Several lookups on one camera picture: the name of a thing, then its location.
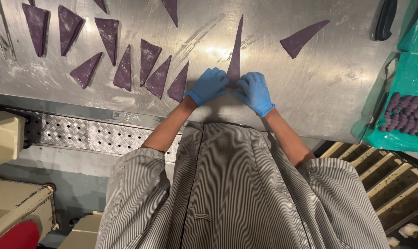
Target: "forearm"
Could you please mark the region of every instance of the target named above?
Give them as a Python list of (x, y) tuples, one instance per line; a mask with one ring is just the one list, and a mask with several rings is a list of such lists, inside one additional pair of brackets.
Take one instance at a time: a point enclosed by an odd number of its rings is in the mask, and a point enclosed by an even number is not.
[(315, 158), (300, 136), (287, 124), (276, 108), (270, 110), (263, 119), (272, 128), (281, 149), (296, 168)]
[(195, 101), (186, 96), (183, 101), (158, 125), (149, 135), (141, 148), (152, 148), (166, 153), (170, 148), (184, 122), (190, 114), (198, 107)]

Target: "stainless steel table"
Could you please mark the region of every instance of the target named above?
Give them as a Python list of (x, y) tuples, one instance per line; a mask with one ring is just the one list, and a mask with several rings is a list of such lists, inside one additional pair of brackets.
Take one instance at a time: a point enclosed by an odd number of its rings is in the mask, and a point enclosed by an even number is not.
[[(178, 104), (167, 97), (167, 89), (187, 60), (188, 85), (208, 67), (227, 70), (244, 13), (242, 73), (258, 71), (266, 76), (272, 101), (301, 136), (343, 142), (357, 141), (350, 127), (360, 118), (386, 58), (396, 51), (409, 3), (399, 1), (392, 37), (375, 42), (370, 40), (370, 29), (378, 2), (371, 0), (178, 0), (178, 28), (161, 0), (107, 0), (109, 15), (92, 0), (35, 0), (37, 7), (51, 11), (47, 55), (38, 58), (22, 1), (1, 2), (0, 31), (3, 36), (9, 33), (5, 40), (12, 46), (8, 60), (0, 51), (0, 94), (165, 117)], [(66, 57), (60, 56), (58, 4), (86, 20)], [(117, 62), (131, 44), (132, 92), (113, 85), (116, 67), (107, 54), (87, 89), (69, 76), (85, 60), (105, 52), (94, 17), (120, 20)], [(291, 59), (279, 40), (322, 20), (331, 21)], [(154, 70), (172, 55), (162, 100), (139, 87), (141, 38), (163, 48)], [(190, 120), (265, 129), (259, 117), (230, 93), (197, 109)]]

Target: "blue gloved hand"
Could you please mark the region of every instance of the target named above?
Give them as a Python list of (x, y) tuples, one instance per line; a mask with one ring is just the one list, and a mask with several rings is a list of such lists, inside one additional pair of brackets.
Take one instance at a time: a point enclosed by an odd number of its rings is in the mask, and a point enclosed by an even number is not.
[(237, 81), (237, 85), (243, 89), (244, 93), (239, 91), (233, 91), (232, 93), (261, 118), (275, 108), (275, 105), (270, 101), (266, 80), (261, 73), (247, 73), (241, 77), (241, 80)]
[(195, 82), (190, 90), (184, 93), (184, 97), (190, 96), (200, 107), (228, 92), (224, 87), (229, 83), (226, 72), (218, 68), (207, 68), (205, 73)]

